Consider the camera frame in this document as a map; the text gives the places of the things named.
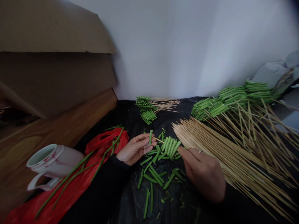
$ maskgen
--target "red plastic bag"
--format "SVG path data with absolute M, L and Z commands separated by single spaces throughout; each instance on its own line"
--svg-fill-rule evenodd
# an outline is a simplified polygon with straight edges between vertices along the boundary
M 99 150 L 91 156 L 85 167 L 100 162 L 102 160 L 103 153 L 112 145 L 112 141 L 116 140 L 114 138 L 118 137 L 120 132 L 121 128 L 115 128 L 113 131 L 107 131 L 105 133 L 97 135 L 94 139 L 92 139 L 87 144 L 85 153 L 89 154 L 89 152 L 91 151 L 97 149 Z M 114 150 L 114 153 L 118 154 L 120 150 L 128 143 L 128 140 L 129 136 L 127 132 L 123 130 L 120 136 L 119 145 Z M 109 158 L 109 155 L 110 153 L 106 155 L 104 162 L 106 162 L 106 160 Z M 72 182 L 63 192 L 54 210 L 52 210 L 52 208 L 66 183 L 64 183 L 60 187 L 54 197 L 52 197 L 52 199 L 48 202 L 37 220 L 34 220 L 36 213 L 43 205 L 43 203 L 49 198 L 55 188 L 52 191 L 45 191 L 32 200 L 26 202 L 25 204 L 13 209 L 7 216 L 5 223 L 58 223 L 60 219 L 65 215 L 65 213 L 88 188 L 88 186 L 90 185 L 90 181 L 96 173 L 99 165 L 100 164 L 98 163 L 97 165 L 92 166 L 88 170 L 79 174 L 74 180 L 72 180 Z

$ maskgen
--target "hand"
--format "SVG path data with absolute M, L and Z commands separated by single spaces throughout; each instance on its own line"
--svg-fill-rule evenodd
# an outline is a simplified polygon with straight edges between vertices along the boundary
M 222 202 L 225 196 L 226 182 L 218 159 L 198 149 L 179 147 L 186 168 L 186 175 L 208 200 Z
M 152 138 L 149 145 L 150 134 L 141 134 L 131 139 L 128 144 L 117 154 L 116 158 L 131 166 L 135 164 L 144 154 L 147 154 L 157 145 L 156 139 Z

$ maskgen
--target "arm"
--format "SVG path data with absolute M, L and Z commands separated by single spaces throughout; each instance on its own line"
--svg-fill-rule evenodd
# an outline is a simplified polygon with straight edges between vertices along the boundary
M 244 197 L 230 186 L 224 178 L 219 161 L 198 149 L 178 148 L 181 154 L 186 175 L 210 202 L 211 209 L 233 223 L 274 223 L 274 219 L 261 207 Z
M 108 223 L 121 198 L 130 167 L 157 145 L 154 138 L 150 146 L 149 141 L 149 134 L 139 135 L 117 156 L 113 154 L 59 223 Z

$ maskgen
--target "cardboard box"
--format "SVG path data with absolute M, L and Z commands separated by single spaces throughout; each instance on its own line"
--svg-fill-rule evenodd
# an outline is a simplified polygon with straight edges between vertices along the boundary
M 116 49 L 97 14 L 66 0 L 0 2 L 0 91 L 50 118 L 116 85 Z

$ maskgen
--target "white mug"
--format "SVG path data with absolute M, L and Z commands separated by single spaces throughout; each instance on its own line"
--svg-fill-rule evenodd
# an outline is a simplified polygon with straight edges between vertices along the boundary
M 27 162 L 27 167 L 39 173 L 31 180 L 27 190 L 37 188 L 41 188 L 45 191 L 52 190 L 83 158 L 84 154 L 63 145 L 51 144 L 42 148 Z M 52 180 L 46 184 L 36 186 L 41 176 L 51 177 Z

